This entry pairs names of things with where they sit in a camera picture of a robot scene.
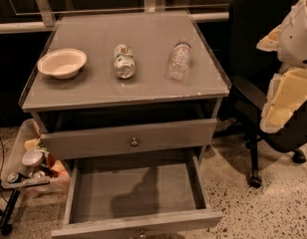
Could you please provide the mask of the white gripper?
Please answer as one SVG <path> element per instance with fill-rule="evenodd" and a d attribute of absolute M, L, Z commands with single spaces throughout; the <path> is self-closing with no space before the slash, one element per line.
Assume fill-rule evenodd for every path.
<path fill-rule="evenodd" d="M 276 133 L 307 101 L 307 69 L 291 67 L 284 74 L 275 74 L 266 99 L 260 128 L 266 133 Z"/>

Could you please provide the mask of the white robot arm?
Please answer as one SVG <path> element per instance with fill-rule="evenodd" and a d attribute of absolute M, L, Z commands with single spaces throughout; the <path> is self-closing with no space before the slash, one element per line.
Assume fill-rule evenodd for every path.
<path fill-rule="evenodd" d="M 307 0 L 299 0 L 256 48 L 276 51 L 282 63 L 270 81 L 260 121 L 264 132 L 276 133 L 307 101 Z"/>

